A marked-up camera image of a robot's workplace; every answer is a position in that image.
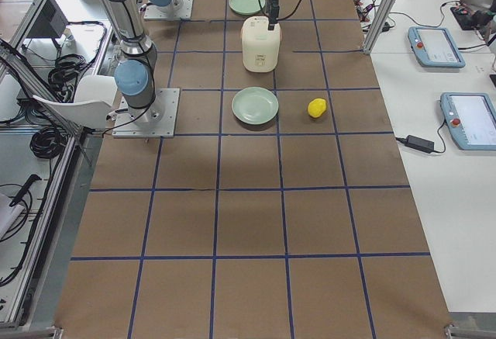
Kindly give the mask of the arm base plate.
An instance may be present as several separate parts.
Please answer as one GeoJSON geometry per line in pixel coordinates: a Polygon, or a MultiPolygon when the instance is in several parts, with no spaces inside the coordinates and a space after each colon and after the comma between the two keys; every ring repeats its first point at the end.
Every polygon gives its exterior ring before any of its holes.
{"type": "Polygon", "coordinates": [[[123,96],[119,108],[126,111],[117,115],[112,135],[115,138],[173,137],[180,89],[158,88],[155,95],[154,103],[141,117],[143,111],[128,107],[123,96]]]}
{"type": "Polygon", "coordinates": [[[147,20],[147,21],[157,21],[157,20],[161,20],[161,21],[181,21],[181,20],[189,20],[191,18],[193,1],[194,0],[183,0],[182,7],[177,11],[177,19],[174,19],[174,20],[166,20],[166,19],[158,19],[158,18],[155,19],[153,17],[150,17],[147,14],[147,12],[146,12],[147,9],[148,9],[148,7],[149,7],[149,4],[148,4],[148,6],[145,9],[144,19],[147,20]]]}

